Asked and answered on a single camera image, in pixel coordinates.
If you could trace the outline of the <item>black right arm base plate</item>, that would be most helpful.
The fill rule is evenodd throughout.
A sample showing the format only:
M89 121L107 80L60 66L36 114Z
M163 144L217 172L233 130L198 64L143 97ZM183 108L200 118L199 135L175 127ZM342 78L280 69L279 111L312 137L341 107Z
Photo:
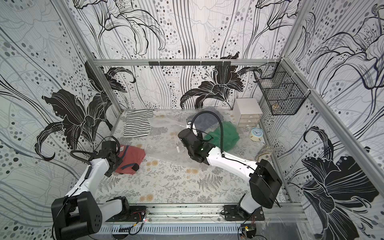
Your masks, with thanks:
M225 220L228 222L265 220L262 207L255 209L252 214L249 214L237 205L224 205L224 209L221 211L221 215L224 216Z

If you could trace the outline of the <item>clear plastic vacuum bag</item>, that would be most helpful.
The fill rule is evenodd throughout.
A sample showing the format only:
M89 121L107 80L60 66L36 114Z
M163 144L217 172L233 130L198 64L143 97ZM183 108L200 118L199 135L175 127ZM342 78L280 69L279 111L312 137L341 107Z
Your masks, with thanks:
M178 134L202 111L214 112L222 122L235 122L232 111L227 109L207 107L200 110L155 110L154 116L149 119L151 130L145 138L147 156L182 167L200 168L199 163L190 159Z

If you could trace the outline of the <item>black white striped tank top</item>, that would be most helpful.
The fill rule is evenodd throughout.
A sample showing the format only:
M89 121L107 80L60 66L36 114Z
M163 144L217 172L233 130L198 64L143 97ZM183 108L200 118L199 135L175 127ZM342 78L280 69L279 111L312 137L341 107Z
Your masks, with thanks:
M126 123L124 127L124 137L136 138L146 137L150 130L150 119L154 115L154 110L134 110L126 113Z

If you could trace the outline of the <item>red garment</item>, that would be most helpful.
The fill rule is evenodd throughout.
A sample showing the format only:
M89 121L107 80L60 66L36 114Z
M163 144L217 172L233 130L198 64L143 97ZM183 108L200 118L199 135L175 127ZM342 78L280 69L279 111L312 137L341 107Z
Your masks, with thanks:
M121 145L118 157L123 161L115 170L115 173L134 175L140 169L140 165L146 157L146 152L144 149L135 146Z

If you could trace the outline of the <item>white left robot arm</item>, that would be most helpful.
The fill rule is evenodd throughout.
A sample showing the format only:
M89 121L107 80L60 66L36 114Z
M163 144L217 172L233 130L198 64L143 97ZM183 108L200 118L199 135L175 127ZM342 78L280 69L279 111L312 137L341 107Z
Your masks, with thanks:
M76 240L96 234L107 220L124 220L131 214L126 197L115 197L99 205L94 194L101 180L110 177L123 162L120 143L115 137L101 143L97 152L72 150L71 157L87 164L78 182L51 205L54 240Z

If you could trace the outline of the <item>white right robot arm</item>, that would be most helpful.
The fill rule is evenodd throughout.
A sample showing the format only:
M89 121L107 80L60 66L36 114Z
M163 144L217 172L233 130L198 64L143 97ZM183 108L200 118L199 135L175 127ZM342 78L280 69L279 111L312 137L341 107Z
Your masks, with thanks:
M250 190L237 205L238 213L249 216L260 207L271 209L277 202L282 180L267 160L249 161L226 153L200 140L191 129L182 130L178 138L192 160L226 170L249 183Z

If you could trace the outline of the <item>green knit garment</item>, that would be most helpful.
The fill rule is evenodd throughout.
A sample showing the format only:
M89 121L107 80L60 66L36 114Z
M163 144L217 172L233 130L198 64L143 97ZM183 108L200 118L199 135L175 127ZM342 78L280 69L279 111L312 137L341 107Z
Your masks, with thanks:
M224 130L223 150L228 152L232 150L240 139L236 126L228 121L222 122ZM217 147L221 146L221 129L217 127L213 132L210 131L204 136L204 140L214 144Z

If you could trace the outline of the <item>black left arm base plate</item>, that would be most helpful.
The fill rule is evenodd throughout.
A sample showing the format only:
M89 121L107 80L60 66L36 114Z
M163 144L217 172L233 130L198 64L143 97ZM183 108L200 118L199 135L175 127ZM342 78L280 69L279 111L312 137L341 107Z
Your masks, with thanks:
M146 206L131 206L129 210L123 210L123 213L115 215L107 222L141 222L146 215Z

